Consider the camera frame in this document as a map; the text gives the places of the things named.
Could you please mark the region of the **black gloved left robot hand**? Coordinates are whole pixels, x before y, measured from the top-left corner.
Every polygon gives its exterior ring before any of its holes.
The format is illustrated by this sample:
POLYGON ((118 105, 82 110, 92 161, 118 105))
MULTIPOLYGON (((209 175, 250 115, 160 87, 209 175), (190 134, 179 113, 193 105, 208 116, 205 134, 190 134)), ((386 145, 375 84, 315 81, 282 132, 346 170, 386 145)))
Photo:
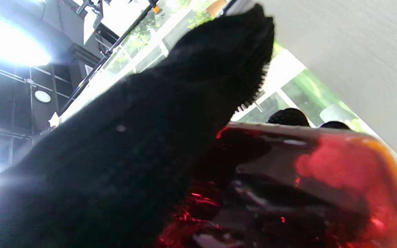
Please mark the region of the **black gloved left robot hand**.
POLYGON ((351 242, 348 193, 297 174, 322 144, 302 113, 230 124, 263 85, 274 29, 258 3, 204 23, 40 139, 0 172, 0 248, 351 242))

